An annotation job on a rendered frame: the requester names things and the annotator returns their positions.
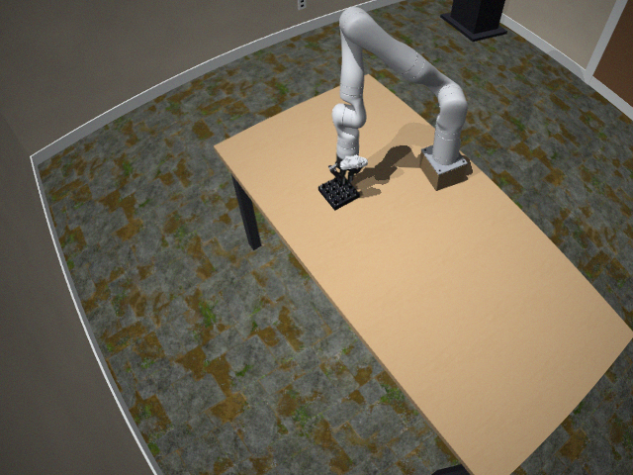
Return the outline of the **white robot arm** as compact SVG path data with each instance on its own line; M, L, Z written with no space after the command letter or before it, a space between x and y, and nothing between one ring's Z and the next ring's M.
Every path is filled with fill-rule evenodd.
M461 130L468 111L462 88L413 48L392 38L361 8L346 9L339 18L339 27L342 46L339 96L352 104L339 103L332 110L338 134L336 153L345 158L340 168L346 170L368 164L367 158L358 155L358 129L366 123L362 48L375 54L407 81L423 84L436 95L441 115L436 117L432 157L441 165L453 164L459 156Z

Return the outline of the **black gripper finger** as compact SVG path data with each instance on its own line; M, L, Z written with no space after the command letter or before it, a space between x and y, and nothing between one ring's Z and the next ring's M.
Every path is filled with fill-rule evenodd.
M355 173L358 174L362 168L363 167L359 167L358 169L357 168L353 168L353 169L348 170L349 171L348 172L348 181L349 181L349 183L351 183L351 181L353 180L353 175Z
M337 162L331 166L329 165L328 168L330 170L330 172L336 177L336 178L340 178L341 183L345 184L345 174L346 174L346 170L340 170L339 172L336 170L336 164ZM343 179L342 179L343 178Z

